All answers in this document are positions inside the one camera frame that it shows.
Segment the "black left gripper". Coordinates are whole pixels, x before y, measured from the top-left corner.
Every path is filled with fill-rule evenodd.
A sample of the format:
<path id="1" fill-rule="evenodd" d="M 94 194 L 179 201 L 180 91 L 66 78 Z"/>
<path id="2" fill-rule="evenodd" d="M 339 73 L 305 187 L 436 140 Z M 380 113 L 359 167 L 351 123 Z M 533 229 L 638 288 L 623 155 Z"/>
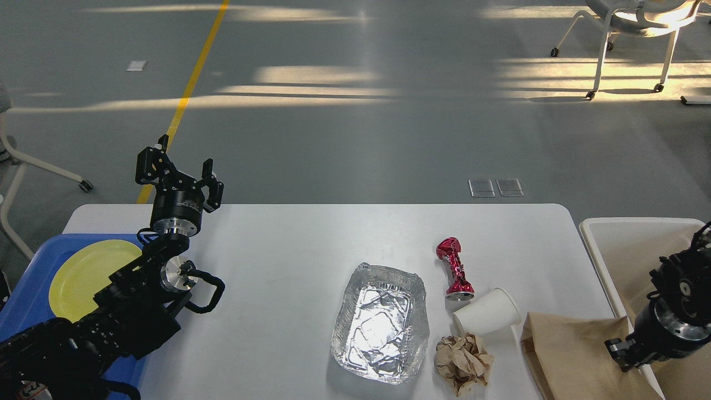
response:
<path id="1" fill-rule="evenodd" d="M 221 207 L 224 184 L 213 172 L 213 159 L 203 162 L 201 179 L 177 177 L 178 169 L 167 155 L 169 136 L 137 155 L 135 181 L 152 185 L 157 193 L 153 200 L 150 227 L 153 231 L 195 236 L 201 230 L 202 212 L 213 213 Z M 208 189 L 208 195 L 202 189 Z"/>

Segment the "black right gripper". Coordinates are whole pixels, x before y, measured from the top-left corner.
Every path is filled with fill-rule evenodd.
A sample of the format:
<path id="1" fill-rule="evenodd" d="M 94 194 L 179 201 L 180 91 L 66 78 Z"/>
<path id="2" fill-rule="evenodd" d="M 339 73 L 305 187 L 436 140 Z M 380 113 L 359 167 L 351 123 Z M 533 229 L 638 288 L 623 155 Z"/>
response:
<path id="1" fill-rule="evenodd" d="M 650 301 L 635 319 L 625 340 L 608 339 L 604 346 L 622 372 L 644 364 L 685 358 L 709 343 L 710 326 L 683 322 L 662 299 Z"/>

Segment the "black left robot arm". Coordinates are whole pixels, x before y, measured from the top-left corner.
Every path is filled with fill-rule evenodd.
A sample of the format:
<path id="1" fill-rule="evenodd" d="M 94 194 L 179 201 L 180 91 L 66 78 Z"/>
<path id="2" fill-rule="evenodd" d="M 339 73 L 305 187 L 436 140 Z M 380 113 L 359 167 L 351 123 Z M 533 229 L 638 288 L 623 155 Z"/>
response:
<path id="1" fill-rule="evenodd" d="M 93 296 L 97 307 L 79 321 L 53 317 L 2 342 L 3 399 L 105 399 L 139 390 L 105 379 L 119 358 L 142 359 L 180 330 L 183 309 L 213 311 L 224 293 L 220 278 L 183 257 L 201 230 L 202 213 L 215 212 L 223 182 L 213 160 L 203 162 L 200 179 L 178 170 L 167 155 L 170 138 L 137 156 L 137 184 L 155 187 L 149 226 L 136 236 L 140 255 L 109 276 Z"/>

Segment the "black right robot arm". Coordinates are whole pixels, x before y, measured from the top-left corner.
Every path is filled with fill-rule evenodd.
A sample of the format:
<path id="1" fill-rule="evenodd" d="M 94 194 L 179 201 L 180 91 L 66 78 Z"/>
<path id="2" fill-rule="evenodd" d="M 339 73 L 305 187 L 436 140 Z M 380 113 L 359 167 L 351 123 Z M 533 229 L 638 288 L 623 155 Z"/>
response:
<path id="1" fill-rule="evenodd" d="M 689 248 L 660 257 L 649 275 L 654 290 L 638 312 L 633 332 L 604 342 L 622 372 L 645 364 L 686 358 L 709 343 L 709 223 L 694 233 Z"/>

